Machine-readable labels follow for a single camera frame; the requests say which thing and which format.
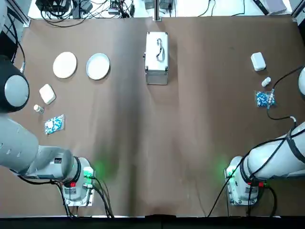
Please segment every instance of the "case handle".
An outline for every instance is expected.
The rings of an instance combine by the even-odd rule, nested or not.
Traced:
[[[162,40],[161,38],[158,38],[157,39],[157,45],[160,45],[160,50],[159,50],[159,53],[157,54],[157,59],[159,58],[159,55],[161,54],[161,51],[162,51]]]

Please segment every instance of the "green light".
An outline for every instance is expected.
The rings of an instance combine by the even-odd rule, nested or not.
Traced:
[[[84,177],[85,177],[85,180],[84,180],[84,183],[86,185],[90,185],[92,183],[92,179],[89,178],[89,177],[92,177],[93,176],[93,170],[91,167],[85,167],[84,168]]]

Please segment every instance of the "plastic bag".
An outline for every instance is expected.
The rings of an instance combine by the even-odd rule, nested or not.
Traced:
[[[257,107],[267,107],[268,106],[268,99],[270,96],[270,91],[268,92],[260,92],[255,91],[255,103]],[[271,101],[271,106],[275,105],[275,99],[273,97]]]
[[[65,127],[65,115],[49,119],[44,123],[44,133],[46,135],[52,134],[55,131],[62,130]]]

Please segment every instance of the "metal pole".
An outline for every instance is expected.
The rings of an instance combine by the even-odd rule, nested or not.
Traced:
[[[160,15],[159,15],[159,5],[160,5],[160,0],[155,0],[154,1],[154,21],[160,21]]]

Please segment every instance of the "metal case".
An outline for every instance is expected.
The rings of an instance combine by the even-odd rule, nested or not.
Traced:
[[[168,34],[166,32],[147,32],[144,54],[147,84],[167,85],[168,53]]]

